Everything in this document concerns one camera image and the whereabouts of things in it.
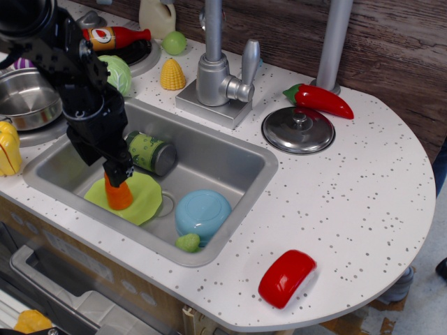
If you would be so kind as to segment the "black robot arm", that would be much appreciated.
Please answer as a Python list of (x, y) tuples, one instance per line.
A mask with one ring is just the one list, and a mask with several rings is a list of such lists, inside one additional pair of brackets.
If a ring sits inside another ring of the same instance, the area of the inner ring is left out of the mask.
[(59, 93), (67, 136), (86, 164), (104, 158), (114, 187), (131, 177), (124, 98), (67, 10), (56, 1), (2, 1), (1, 51), (2, 68), (28, 59)]

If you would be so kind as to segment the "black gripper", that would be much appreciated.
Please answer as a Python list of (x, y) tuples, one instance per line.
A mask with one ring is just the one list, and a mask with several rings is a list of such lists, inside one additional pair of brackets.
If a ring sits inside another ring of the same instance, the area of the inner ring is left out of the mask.
[(118, 91), (105, 91), (101, 104), (82, 111), (65, 104), (67, 136), (79, 157), (88, 165), (104, 158), (103, 169), (112, 187), (119, 187), (133, 175), (133, 163), (124, 140), (128, 124), (124, 97)]

